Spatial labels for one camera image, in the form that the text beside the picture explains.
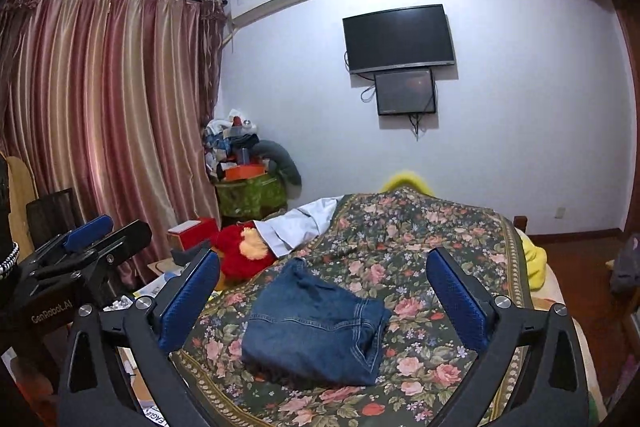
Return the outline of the floral green bedspread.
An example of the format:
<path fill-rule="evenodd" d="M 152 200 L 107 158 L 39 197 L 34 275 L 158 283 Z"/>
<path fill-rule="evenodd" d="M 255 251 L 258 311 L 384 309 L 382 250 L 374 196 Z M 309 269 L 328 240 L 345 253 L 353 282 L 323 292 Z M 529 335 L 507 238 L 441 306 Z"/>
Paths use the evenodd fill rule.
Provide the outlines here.
<path fill-rule="evenodd" d="M 425 426 L 474 362 L 425 273 L 426 254 L 449 251 L 491 294 L 532 303 L 520 236 L 482 207 L 400 188 L 348 195 L 326 233 L 296 249 L 314 275 L 378 298 L 390 310 L 381 374 L 372 387 L 297 390 L 251 374 L 240 359 L 250 306 L 278 274 L 271 265 L 213 295 L 172 361 L 221 426 Z"/>

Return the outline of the pink striped curtain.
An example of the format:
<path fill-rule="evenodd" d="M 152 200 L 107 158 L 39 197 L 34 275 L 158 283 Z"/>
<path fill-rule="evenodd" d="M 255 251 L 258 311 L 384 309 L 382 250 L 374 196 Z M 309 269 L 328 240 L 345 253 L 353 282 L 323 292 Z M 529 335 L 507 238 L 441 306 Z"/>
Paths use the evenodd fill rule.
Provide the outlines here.
<path fill-rule="evenodd" d="M 225 21 L 221 0 L 1 1 L 1 148 L 82 219 L 150 226 L 127 286 L 152 279 L 169 228 L 218 217 L 202 136 Z"/>

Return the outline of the small black wall monitor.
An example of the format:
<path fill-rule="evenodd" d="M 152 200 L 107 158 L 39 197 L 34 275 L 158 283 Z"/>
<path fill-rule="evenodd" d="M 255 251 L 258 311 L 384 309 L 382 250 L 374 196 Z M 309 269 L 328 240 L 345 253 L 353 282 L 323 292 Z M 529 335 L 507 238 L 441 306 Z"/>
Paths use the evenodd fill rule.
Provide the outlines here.
<path fill-rule="evenodd" d="M 437 112 L 436 86 L 429 68 L 398 69 L 374 75 L 378 116 Z"/>

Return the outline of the wooden door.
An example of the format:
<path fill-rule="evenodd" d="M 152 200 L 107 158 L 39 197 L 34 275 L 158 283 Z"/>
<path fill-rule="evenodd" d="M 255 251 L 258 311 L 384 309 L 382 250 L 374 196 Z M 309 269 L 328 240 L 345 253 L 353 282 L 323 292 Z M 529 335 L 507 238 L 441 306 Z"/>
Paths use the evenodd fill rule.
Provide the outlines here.
<path fill-rule="evenodd" d="M 613 0 L 626 52 L 630 128 L 628 208 L 623 234 L 639 231 L 639 1 Z"/>

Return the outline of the black wall television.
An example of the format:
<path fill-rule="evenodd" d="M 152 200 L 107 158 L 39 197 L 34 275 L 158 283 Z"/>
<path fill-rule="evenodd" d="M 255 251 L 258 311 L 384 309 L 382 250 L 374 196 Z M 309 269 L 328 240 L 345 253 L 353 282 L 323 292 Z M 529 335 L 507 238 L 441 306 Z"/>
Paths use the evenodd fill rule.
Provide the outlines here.
<path fill-rule="evenodd" d="M 454 45 L 441 4 L 412 6 L 343 20 L 349 72 L 454 65 Z"/>

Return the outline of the white shirt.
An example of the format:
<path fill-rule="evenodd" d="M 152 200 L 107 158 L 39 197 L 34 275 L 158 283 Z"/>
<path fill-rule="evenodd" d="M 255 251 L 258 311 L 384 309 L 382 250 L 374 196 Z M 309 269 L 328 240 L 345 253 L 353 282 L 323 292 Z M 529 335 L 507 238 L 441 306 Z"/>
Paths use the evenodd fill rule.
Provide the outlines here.
<path fill-rule="evenodd" d="M 282 258 L 326 233 L 342 199 L 319 198 L 281 216 L 255 221 L 254 227 L 270 251 Z"/>

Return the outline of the red plush toy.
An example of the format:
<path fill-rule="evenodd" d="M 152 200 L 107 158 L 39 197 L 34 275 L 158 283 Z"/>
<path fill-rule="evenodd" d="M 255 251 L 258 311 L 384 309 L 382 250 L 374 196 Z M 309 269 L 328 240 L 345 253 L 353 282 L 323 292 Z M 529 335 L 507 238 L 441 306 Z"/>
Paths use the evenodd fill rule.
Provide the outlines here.
<path fill-rule="evenodd" d="M 210 241 L 221 257 L 221 272 L 230 283 L 248 281 L 277 260 L 253 221 L 228 225 Z"/>

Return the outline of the grey backpack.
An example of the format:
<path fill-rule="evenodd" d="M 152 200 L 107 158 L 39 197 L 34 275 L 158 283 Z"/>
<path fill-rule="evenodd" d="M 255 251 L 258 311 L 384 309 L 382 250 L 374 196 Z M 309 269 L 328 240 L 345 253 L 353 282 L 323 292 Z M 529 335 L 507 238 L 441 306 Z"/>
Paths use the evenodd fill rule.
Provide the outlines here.
<path fill-rule="evenodd" d="M 639 286 L 640 255 L 639 234 L 629 236 L 627 242 L 614 259 L 610 280 L 611 291 L 614 294 L 630 291 Z"/>

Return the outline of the red box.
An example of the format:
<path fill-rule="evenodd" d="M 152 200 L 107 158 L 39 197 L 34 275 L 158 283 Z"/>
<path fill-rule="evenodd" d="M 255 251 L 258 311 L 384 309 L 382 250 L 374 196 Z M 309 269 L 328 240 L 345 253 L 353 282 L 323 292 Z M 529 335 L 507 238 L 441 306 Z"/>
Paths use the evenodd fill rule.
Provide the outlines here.
<path fill-rule="evenodd" d="M 218 223 L 213 218 L 198 218 L 175 225 L 167 230 L 167 240 L 171 249 L 187 251 L 203 243 L 218 233 Z"/>

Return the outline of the orange box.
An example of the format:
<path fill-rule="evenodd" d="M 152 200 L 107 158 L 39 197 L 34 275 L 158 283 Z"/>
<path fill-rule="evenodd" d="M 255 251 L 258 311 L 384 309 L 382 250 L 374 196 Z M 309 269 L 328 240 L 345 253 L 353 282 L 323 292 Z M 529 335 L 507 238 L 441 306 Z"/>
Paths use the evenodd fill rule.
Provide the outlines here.
<path fill-rule="evenodd" d="M 266 172 L 262 164 L 236 165 L 224 170 L 224 182 L 234 182 L 262 176 Z"/>

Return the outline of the grey neck pillow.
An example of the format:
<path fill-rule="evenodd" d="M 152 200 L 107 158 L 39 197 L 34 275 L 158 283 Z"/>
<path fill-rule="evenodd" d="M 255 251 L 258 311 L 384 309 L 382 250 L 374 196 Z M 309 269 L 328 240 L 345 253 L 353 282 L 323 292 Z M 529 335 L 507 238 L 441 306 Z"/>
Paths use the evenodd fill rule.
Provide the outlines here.
<path fill-rule="evenodd" d="M 302 185 L 302 176 L 293 158 L 279 143 L 260 140 L 250 149 L 250 153 L 254 157 L 268 161 L 268 171 L 277 173 L 286 183 L 293 186 Z"/>

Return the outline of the blue denim jacket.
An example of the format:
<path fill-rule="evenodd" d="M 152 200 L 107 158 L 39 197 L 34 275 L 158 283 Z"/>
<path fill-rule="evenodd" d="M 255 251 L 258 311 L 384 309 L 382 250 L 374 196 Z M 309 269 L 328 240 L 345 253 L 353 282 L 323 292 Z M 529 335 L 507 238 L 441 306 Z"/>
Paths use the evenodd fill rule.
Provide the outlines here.
<path fill-rule="evenodd" d="M 241 359 L 303 385 L 372 386 L 391 316 L 381 300 L 321 280 L 294 258 L 250 308 Z"/>

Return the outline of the yellow blanket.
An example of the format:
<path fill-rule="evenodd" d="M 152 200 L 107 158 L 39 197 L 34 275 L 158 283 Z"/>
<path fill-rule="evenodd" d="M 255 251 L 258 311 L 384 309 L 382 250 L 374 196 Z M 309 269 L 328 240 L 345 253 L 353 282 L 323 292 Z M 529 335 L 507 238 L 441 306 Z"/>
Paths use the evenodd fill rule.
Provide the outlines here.
<path fill-rule="evenodd" d="M 399 187 L 410 187 L 423 195 L 435 196 L 431 187 L 412 171 L 395 173 L 385 182 L 381 191 L 391 192 L 397 190 Z M 531 291 L 541 291 L 544 283 L 546 283 L 547 253 L 544 248 L 535 245 L 532 239 L 525 233 L 525 221 L 525 218 L 515 218 L 513 223 L 522 243 L 529 289 Z"/>

